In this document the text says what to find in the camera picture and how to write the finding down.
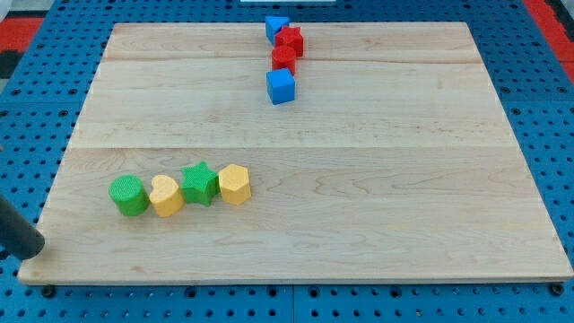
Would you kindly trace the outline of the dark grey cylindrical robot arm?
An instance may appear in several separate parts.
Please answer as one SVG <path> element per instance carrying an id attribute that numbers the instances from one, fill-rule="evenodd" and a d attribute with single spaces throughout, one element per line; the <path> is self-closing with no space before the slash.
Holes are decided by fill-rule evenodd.
<path id="1" fill-rule="evenodd" d="M 36 257 L 45 246 L 44 236 L 1 196 L 1 245 L 20 260 Z"/>

